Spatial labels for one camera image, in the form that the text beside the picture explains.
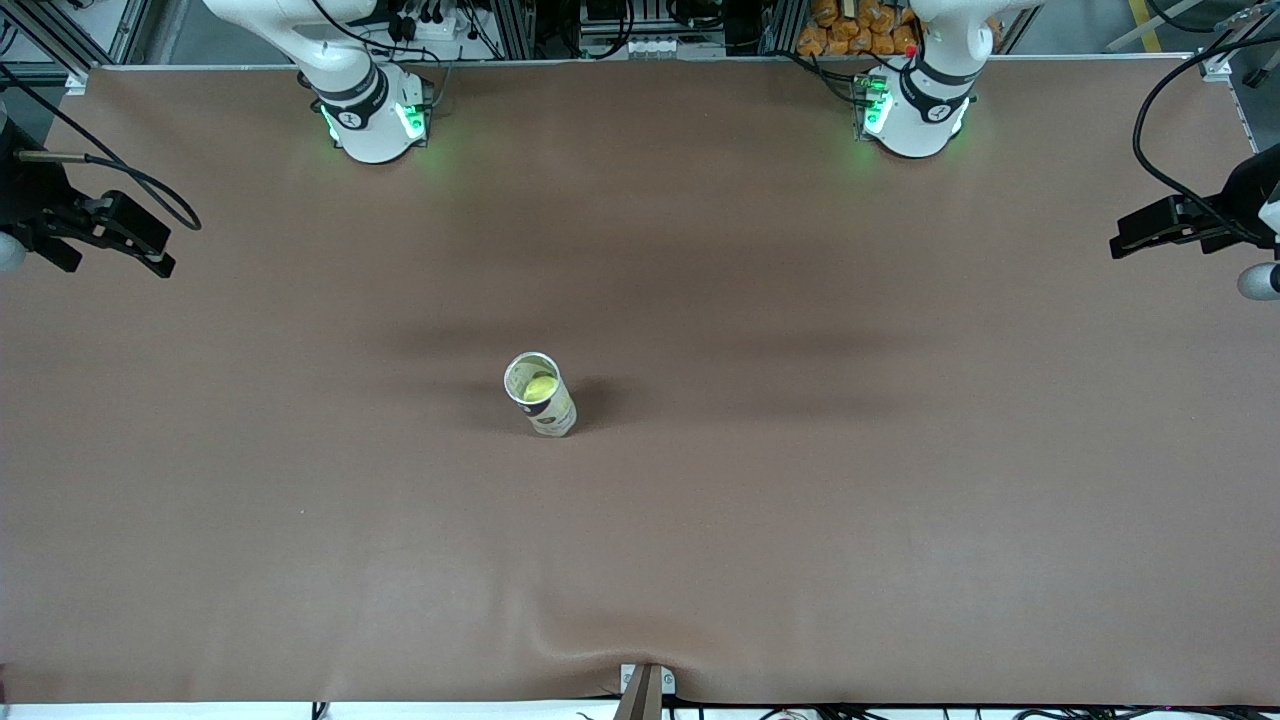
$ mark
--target brown table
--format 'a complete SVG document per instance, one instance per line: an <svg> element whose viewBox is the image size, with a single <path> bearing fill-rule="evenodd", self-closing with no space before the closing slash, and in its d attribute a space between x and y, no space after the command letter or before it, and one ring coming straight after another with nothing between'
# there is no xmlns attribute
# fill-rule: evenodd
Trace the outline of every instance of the brown table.
<svg viewBox="0 0 1280 720"><path fill-rule="evenodd" d="M463 69L387 167L289 72L95 73L67 110L207 229L170 281L3 281L10 698L654 660L707 701L1280 702L1266 258L1106 247L1167 193L1129 133L1172 64L992 64L927 161L790 64ZM1149 137L1206 192L1248 155L1194 77ZM527 348L571 438L502 392Z"/></svg>

